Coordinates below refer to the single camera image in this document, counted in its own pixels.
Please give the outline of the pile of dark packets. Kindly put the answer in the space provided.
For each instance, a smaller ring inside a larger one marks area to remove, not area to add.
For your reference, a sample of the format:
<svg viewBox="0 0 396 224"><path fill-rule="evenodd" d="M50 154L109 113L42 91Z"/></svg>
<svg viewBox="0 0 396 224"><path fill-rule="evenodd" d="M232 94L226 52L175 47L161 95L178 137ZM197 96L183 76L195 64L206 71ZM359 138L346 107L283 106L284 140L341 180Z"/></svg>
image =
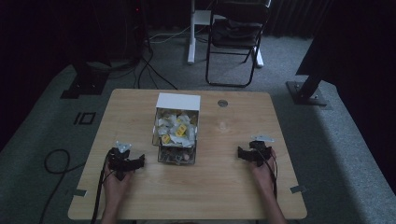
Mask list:
<svg viewBox="0 0 396 224"><path fill-rule="evenodd" d="M177 165L195 164L195 155L194 147L160 147L158 162Z"/></svg>

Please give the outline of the pile of white yellow packets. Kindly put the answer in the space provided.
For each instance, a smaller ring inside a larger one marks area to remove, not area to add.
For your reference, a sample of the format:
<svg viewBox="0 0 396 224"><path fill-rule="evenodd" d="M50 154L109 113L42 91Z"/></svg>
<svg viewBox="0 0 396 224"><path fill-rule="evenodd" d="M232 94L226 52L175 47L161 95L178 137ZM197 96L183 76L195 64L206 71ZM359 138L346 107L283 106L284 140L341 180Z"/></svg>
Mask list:
<svg viewBox="0 0 396 224"><path fill-rule="evenodd" d="M198 118L187 112L165 113L156 118L154 145L165 147L194 147L198 132Z"/></svg>

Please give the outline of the person's right hand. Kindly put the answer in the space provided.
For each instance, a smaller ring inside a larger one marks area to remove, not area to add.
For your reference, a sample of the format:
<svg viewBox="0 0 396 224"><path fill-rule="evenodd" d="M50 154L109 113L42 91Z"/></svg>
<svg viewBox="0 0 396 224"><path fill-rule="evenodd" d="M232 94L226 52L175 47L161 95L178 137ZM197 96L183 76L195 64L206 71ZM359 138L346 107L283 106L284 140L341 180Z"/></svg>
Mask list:
<svg viewBox="0 0 396 224"><path fill-rule="evenodd" d="M275 176L276 170L276 154L273 150L271 151L271 157L267 163L258 166L255 162L251 162L249 164L249 169L260 189L267 191L273 190L273 177Z"/></svg>

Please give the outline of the person's left hand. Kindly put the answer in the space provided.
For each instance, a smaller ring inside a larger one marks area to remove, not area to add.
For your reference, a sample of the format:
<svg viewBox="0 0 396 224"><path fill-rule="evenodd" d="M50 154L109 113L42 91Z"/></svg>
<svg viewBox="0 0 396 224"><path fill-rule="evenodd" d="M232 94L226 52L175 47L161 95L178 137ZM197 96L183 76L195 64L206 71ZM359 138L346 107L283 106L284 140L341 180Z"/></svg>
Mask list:
<svg viewBox="0 0 396 224"><path fill-rule="evenodd" d="M105 168L106 179L103 182L106 195L106 205L116 206L120 205L128 192L134 172L127 172L122 180L118 180L106 165Z"/></svg>

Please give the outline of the black metal stand with bolts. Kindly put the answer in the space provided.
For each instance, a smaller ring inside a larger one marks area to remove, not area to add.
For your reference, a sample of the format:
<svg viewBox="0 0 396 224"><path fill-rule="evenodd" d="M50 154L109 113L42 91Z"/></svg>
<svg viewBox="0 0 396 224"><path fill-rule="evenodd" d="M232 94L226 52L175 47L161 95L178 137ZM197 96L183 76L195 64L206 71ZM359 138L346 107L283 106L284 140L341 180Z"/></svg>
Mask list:
<svg viewBox="0 0 396 224"><path fill-rule="evenodd" d="M321 76L308 76L305 82L287 81L286 86L293 102L297 105L327 106L328 102L318 89Z"/></svg>

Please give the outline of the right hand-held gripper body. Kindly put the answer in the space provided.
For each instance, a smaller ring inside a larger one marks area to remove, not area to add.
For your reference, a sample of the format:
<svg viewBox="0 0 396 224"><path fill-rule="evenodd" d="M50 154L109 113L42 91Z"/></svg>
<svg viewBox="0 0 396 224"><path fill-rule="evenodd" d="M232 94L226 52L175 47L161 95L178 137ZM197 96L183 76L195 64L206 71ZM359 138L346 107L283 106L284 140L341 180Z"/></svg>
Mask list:
<svg viewBox="0 0 396 224"><path fill-rule="evenodd" d="M270 158L265 158L262 153L263 148L267 147L267 141L273 142L274 139L266 135L253 135L252 140L248 143L249 151L247 151L247 160L255 161L258 166L262 166L271 159L273 153Z"/></svg>

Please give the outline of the clear drawer box white top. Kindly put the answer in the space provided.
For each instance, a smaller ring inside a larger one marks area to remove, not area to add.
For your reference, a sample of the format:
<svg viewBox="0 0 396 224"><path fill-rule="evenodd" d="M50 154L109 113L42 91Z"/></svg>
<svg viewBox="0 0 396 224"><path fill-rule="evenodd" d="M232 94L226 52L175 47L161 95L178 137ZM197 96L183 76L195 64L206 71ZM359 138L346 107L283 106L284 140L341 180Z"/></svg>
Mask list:
<svg viewBox="0 0 396 224"><path fill-rule="evenodd" d="M160 92L156 104L156 113L154 119L154 126L156 118L165 113L181 114L187 112L189 115L196 115L198 118L198 131L199 131L199 116L201 108L201 97L199 95L181 94L181 93L165 93ZM195 141L195 150L197 148L197 138Z"/></svg>

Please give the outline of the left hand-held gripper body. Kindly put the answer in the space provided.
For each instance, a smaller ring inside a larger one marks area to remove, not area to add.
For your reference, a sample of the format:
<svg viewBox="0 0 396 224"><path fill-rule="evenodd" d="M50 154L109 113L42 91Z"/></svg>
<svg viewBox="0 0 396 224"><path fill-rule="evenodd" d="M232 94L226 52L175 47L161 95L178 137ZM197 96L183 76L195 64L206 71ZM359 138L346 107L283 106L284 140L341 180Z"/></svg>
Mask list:
<svg viewBox="0 0 396 224"><path fill-rule="evenodd" d="M137 159L130 160L129 155L132 145L128 143L116 142L116 146L120 151L120 159L110 159L107 154L108 167L115 172L118 180L122 180L126 172L137 170Z"/></svg>

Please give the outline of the black folding chair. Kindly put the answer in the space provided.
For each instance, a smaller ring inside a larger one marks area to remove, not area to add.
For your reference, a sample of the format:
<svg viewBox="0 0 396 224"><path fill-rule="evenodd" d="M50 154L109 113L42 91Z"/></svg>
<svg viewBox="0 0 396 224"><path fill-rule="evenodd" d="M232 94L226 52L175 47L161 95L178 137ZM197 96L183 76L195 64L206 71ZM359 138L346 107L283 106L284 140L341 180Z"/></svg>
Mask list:
<svg viewBox="0 0 396 224"><path fill-rule="evenodd" d="M205 81L211 86L245 88L254 76L258 65L262 33L270 18L273 0L215 0L209 18L206 48ZM218 83L209 78L210 56L212 54L238 55L241 52L213 51L217 49L243 49L245 63L252 57L252 65L246 83Z"/></svg>

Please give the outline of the black stand base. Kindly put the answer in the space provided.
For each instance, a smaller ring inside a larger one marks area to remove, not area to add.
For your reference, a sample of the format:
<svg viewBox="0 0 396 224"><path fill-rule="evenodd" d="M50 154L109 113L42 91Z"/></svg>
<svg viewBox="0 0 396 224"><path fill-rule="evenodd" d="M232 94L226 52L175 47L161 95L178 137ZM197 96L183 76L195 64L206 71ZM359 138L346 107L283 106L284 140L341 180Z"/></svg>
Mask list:
<svg viewBox="0 0 396 224"><path fill-rule="evenodd" d="M101 95L109 73L89 66L86 62L73 63L76 76L68 90L63 91L62 99L77 99L80 95Z"/></svg>

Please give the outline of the dark curtain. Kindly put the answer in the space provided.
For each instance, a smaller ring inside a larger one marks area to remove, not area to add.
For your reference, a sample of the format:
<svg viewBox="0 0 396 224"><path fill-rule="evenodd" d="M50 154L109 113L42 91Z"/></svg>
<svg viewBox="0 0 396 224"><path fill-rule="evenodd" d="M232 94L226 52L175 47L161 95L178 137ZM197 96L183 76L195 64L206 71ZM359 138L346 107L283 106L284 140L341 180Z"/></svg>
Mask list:
<svg viewBox="0 0 396 224"><path fill-rule="evenodd" d="M266 33L273 36L313 37L331 0L273 0Z"/></svg>

